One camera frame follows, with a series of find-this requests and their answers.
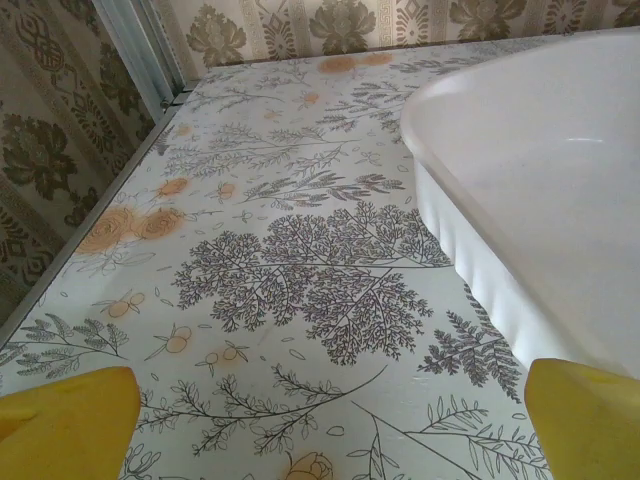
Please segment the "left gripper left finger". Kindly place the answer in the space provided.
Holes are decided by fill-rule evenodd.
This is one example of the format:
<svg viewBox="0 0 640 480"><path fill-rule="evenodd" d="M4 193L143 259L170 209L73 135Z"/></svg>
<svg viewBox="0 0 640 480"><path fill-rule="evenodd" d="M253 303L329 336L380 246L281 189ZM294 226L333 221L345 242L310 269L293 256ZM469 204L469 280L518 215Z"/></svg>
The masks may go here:
<svg viewBox="0 0 640 480"><path fill-rule="evenodd" d="M128 367L3 396L1 477L116 479L139 412L139 388Z"/></svg>

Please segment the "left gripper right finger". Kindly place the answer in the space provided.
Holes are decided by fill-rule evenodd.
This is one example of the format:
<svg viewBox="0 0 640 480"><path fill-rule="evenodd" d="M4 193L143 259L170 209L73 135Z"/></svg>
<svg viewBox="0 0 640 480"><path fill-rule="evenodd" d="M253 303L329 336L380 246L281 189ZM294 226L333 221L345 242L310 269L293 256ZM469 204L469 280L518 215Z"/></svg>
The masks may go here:
<svg viewBox="0 0 640 480"><path fill-rule="evenodd" d="M557 480L639 478L639 381L560 359L529 369L525 405Z"/></svg>

